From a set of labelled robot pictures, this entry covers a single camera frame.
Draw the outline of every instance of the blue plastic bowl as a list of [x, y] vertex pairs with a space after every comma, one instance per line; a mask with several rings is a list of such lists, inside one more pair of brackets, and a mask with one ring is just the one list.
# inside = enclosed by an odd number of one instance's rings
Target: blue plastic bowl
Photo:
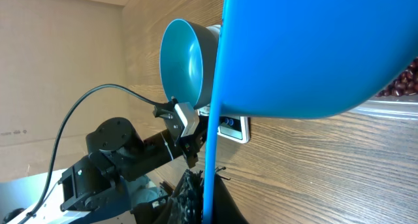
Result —
[[159, 72], [167, 99], [191, 103], [195, 109], [210, 103], [217, 40], [205, 27], [173, 20], [161, 41]]

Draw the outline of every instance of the wire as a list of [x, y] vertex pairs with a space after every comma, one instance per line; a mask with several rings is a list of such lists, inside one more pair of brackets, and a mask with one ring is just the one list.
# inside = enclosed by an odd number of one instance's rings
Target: wire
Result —
[[64, 126], [67, 123], [68, 119], [70, 118], [71, 114], [74, 112], [74, 110], [76, 109], [76, 107], [86, 98], [88, 97], [90, 94], [96, 92], [97, 90], [100, 89], [104, 89], [104, 88], [116, 88], [116, 89], [120, 89], [122, 91], [125, 91], [131, 95], [133, 95], [134, 97], [143, 100], [146, 103], [152, 104], [154, 106], [163, 106], [163, 103], [156, 103], [154, 101], [151, 101], [137, 93], [135, 93], [134, 91], [131, 91], [123, 86], [119, 86], [117, 84], [103, 84], [100, 86], [97, 86], [96, 88], [93, 88], [91, 90], [89, 90], [87, 93], [85, 93], [83, 96], [81, 96], [81, 98], [79, 98], [79, 100], [77, 100], [74, 105], [71, 107], [71, 109], [68, 111], [67, 115], [65, 116], [63, 122], [61, 123], [61, 126], [59, 127], [58, 130], [58, 134], [57, 137], [55, 138], [55, 142], [54, 142], [54, 148], [52, 149], [52, 156], [51, 156], [51, 161], [50, 161], [50, 166], [48, 168], [48, 175], [46, 176], [46, 182], [45, 182], [45, 187], [44, 187], [44, 191], [42, 192], [42, 195], [39, 198], [39, 201], [37, 203], [37, 205], [32, 209], [32, 211], [28, 212], [25, 216], [25, 218], [23, 218], [19, 224], [23, 224], [25, 223], [27, 220], [29, 220], [29, 218], [33, 217], [39, 210], [39, 208], [42, 206], [45, 196], [48, 192], [50, 183], [51, 183], [51, 175], [52, 175], [52, 171], [54, 169], [54, 163], [55, 163], [55, 157], [57, 155], [57, 149], [58, 149], [58, 144], [59, 144], [59, 139], [61, 139], [61, 135], [63, 133], [64, 130]]

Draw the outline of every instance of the red beans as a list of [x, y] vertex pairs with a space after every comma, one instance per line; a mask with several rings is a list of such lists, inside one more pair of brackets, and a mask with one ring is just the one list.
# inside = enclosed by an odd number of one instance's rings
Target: red beans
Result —
[[384, 90], [376, 94], [376, 97], [387, 97], [390, 95], [401, 97], [403, 95], [410, 96], [415, 94], [418, 94], [418, 57]]

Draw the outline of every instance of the teal bowl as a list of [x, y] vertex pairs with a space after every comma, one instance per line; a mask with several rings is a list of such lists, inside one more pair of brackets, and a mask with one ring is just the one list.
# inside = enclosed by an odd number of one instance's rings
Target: teal bowl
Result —
[[159, 56], [164, 93], [169, 100], [191, 103], [194, 109], [210, 103], [217, 39], [205, 27], [183, 19], [166, 28]]

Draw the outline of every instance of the small device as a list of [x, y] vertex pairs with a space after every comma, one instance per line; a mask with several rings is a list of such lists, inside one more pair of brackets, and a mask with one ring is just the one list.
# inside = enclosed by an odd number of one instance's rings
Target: small device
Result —
[[248, 117], [223, 116], [217, 134], [239, 143], [249, 141]]

